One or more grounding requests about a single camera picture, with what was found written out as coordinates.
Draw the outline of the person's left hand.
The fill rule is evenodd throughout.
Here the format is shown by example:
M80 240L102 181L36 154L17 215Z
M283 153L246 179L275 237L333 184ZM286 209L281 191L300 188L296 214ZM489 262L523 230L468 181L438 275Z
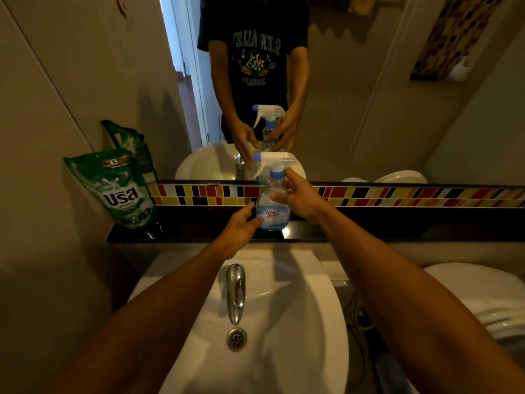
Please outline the person's left hand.
M218 251L220 259L225 261L233 258L252 240L262 223L262 217L241 219L240 210L235 212L218 238L213 241L213 248Z

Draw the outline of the person's right hand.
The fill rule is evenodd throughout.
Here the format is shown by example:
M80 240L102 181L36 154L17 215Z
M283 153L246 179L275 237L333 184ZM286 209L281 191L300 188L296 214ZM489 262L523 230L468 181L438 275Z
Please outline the person's right hand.
M314 187L303 177L291 169L285 170L285 183L290 195L288 205L291 210L311 224L318 224L318 217L326 211L330 204L322 198Z

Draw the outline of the clear spray bottle white trigger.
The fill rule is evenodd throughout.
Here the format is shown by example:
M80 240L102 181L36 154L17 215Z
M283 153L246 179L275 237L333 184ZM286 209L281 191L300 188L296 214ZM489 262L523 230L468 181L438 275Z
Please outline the clear spray bottle white trigger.
M281 231L289 223L291 209L288 205L272 200L271 195L287 191L285 170L295 165L297 159L288 152L261 152L253 156L253 161L256 181L266 186L255 204L256 216L263 218L260 228Z

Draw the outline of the person's left forearm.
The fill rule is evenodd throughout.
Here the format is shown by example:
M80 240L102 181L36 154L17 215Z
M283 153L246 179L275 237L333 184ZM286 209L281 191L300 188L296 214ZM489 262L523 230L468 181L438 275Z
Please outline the person's left forearm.
M114 314L46 394L157 394L236 250L217 239Z

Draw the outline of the person's right forearm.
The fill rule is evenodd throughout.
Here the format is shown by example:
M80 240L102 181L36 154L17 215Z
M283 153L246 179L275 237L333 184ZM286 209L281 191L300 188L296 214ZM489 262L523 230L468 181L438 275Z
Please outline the person's right forearm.
M324 200L305 218L325 232L420 394L525 394L525 372L439 281Z

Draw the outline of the chrome faucet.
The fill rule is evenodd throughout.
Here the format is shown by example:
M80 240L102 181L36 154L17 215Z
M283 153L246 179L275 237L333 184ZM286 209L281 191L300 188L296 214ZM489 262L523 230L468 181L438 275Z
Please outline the chrome faucet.
M229 320L238 326L246 299L246 275L240 264L231 264L226 270L226 295Z

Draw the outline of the black stone ledge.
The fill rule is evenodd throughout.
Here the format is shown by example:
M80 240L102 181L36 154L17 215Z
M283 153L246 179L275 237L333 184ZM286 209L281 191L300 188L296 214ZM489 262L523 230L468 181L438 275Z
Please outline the black stone ledge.
M160 206L146 227L114 225L109 244L209 243L239 206ZM387 243L525 242L525 208L340 207Z

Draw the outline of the white ceramic sink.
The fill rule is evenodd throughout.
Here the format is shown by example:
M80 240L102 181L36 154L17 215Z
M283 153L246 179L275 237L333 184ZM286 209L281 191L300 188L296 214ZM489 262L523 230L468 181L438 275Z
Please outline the white ceramic sink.
M238 326L227 311L226 270L243 266ZM247 344L226 344L240 327ZM159 394L345 394L349 345L340 301L308 250L242 250L220 269Z

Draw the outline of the chrome sink drain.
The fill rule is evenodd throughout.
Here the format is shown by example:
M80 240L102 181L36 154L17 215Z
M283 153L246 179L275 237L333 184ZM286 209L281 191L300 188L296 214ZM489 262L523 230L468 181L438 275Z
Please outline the chrome sink drain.
M241 351L247 344L246 331L240 327L231 329L226 336L226 344L230 351Z

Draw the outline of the green detergent refill pouch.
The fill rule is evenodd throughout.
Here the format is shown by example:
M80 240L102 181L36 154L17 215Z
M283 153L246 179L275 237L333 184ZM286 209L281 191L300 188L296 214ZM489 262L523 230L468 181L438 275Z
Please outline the green detergent refill pouch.
M130 151L111 149L63 161L116 224L136 229L153 222L155 206Z

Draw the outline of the multicoloured tile strip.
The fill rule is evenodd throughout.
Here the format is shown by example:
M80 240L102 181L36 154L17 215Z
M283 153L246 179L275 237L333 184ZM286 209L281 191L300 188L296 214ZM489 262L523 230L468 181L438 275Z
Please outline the multicoloured tile strip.
M460 207L525 209L525 187L315 186L334 207ZM149 184L159 206L244 206L266 191L261 185Z

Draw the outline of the white toilet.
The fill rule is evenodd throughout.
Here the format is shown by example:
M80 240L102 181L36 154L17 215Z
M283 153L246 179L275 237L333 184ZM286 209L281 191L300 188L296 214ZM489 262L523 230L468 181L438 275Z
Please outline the white toilet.
M483 265L436 264L424 268L474 314L492 337L525 368L525 283Z

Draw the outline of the wall mirror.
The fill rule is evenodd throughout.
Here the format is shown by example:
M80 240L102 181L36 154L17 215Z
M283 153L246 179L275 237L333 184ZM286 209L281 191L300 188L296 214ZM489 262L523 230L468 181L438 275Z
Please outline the wall mirror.
M413 81L423 51L471 49L485 12L506 0L378 1L369 18L312 0L183 0L168 12L189 20L213 160L191 178L251 164L262 145L255 104L281 105L274 150L293 153L309 181L417 170L433 183L525 185L525 120L508 125L502 92L476 105L464 130L455 121L525 30L525 0L513 0L502 26L463 83ZM45 191L64 176L63 157L112 149L102 120L145 136L158 178L174 179L190 154L161 0L0 0L0 161Z

